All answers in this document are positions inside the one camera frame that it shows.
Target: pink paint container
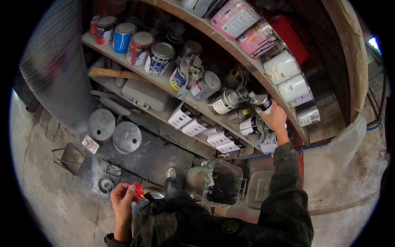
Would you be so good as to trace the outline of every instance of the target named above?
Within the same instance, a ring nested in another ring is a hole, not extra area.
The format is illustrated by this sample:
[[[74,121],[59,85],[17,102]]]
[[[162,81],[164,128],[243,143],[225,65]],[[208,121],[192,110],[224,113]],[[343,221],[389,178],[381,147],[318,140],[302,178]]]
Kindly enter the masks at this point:
[[[261,19],[237,39],[239,46],[252,58],[258,58],[280,42],[269,23]]]
[[[235,40],[261,17],[242,0],[229,0],[211,18],[211,25],[230,40]]]

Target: broom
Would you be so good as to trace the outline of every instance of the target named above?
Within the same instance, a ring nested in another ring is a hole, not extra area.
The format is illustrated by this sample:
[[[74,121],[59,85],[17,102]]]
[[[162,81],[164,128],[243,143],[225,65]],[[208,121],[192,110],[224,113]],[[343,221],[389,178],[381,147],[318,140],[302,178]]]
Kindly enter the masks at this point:
[[[127,79],[135,79],[139,81],[148,81],[144,77],[134,73],[134,72],[128,72],[128,71],[119,71],[119,70],[110,70],[110,69],[104,69],[104,68],[97,68],[97,67],[92,67],[92,69],[89,72],[90,76],[106,76],[106,77],[122,77],[122,78],[127,78]]]

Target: dark jacket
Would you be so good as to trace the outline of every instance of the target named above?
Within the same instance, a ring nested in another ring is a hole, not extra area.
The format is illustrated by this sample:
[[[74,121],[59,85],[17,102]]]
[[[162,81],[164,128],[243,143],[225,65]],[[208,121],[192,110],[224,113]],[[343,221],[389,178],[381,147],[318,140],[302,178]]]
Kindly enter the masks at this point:
[[[131,243],[114,240],[114,234],[104,241],[108,247],[311,246],[314,232],[297,158],[291,143],[275,150],[270,195],[257,224],[209,215],[194,202],[151,197],[153,203],[133,218]]]

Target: gray duct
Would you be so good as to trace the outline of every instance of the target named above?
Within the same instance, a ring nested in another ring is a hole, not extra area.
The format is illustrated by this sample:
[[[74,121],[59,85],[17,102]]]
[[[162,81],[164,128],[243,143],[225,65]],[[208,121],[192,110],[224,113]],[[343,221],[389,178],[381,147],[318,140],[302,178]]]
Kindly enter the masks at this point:
[[[88,129],[96,102],[78,36],[80,3],[56,0],[26,46],[19,68],[44,108],[74,133]]]

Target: shoe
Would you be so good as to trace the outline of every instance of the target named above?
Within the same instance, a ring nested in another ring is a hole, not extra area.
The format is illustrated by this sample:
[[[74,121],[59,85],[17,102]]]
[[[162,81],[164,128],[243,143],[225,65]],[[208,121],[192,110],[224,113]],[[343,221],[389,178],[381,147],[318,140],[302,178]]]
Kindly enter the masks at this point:
[[[175,169],[174,169],[173,167],[170,167],[170,168],[167,170],[167,172],[166,172],[166,176],[167,176],[167,177],[173,177],[173,178],[175,178],[175,175],[176,175],[176,173],[175,173]]]

